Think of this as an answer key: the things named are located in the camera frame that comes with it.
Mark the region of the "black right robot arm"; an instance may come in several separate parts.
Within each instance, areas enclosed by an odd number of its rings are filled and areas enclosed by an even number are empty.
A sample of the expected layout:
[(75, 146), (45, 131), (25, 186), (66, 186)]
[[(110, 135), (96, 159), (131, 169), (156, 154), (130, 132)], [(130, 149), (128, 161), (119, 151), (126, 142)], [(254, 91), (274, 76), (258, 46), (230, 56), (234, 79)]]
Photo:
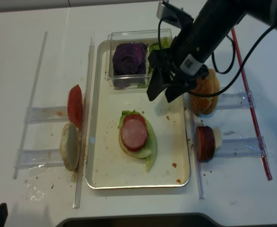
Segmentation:
[(208, 73), (205, 61), (241, 19), (250, 15), (277, 30), (277, 0), (209, 0), (196, 18), (164, 0), (158, 4), (161, 22), (180, 28), (167, 49), (153, 50), (148, 61), (153, 70), (147, 88), (150, 101), (164, 92), (168, 102), (183, 93), (214, 97), (215, 92), (195, 91), (197, 79)]

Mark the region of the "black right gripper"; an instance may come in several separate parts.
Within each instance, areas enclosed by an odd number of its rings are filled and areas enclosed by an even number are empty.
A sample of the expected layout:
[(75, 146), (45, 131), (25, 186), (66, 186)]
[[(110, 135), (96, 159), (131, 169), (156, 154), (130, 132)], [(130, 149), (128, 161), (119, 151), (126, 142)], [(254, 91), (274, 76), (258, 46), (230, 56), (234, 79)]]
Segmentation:
[(195, 89), (197, 78), (208, 75), (204, 64), (208, 58), (208, 40), (205, 35), (177, 36), (168, 48), (163, 48), (158, 37), (159, 50), (153, 50), (148, 61), (153, 69), (147, 88), (149, 101), (153, 101), (166, 89), (167, 102)]

